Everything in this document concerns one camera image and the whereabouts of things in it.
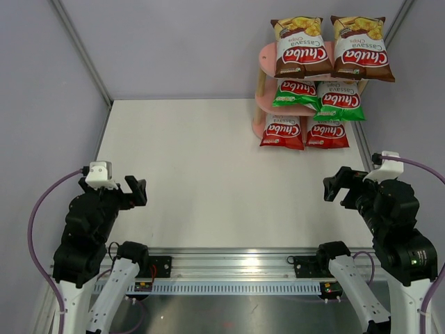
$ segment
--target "white tabletop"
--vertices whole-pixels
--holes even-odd
[[[323,201],[323,178],[363,170],[345,150],[259,147],[254,100],[115,101],[99,159],[113,177],[147,180],[148,205],[121,212],[109,241],[159,248],[370,248],[359,214]]]

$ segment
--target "snack package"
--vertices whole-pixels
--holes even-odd
[[[317,90],[313,81],[278,79],[277,93],[272,106],[302,104],[317,110]]]
[[[351,81],[323,81],[318,85],[315,120],[365,120],[359,89]]]
[[[335,50],[333,77],[394,82],[383,42],[384,17],[331,16]]]
[[[313,148],[348,148],[345,127],[337,120],[308,120],[306,146]]]
[[[260,146],[283,146],[292,150],[304,150],[300,118],[267,114],[266,127]]]
[[[275,78],[304,79],[332,72],[332,64],[321,37],[320,17],[273,19],[277,39]]]

